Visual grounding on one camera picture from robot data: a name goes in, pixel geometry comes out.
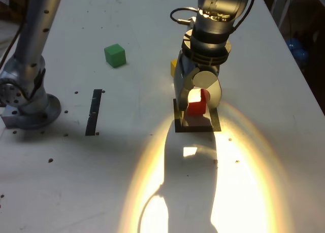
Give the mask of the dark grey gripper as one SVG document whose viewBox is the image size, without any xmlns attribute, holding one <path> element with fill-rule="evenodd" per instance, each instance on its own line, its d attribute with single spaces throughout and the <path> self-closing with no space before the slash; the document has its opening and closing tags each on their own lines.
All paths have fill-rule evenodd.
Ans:
<svg viewBox="0 0 325 233">
<path fill-rule="evenodd" d="M 222 96 L 219 69 L 220 65 L 195 63 L 180 50 L 174 73 L 174 90 L 177 110 L 182 118 L 188 108 L 189 92 L 194 87 L 207 91 L 206 101 L 209 108 L 218 107 Z"/>
</svg>

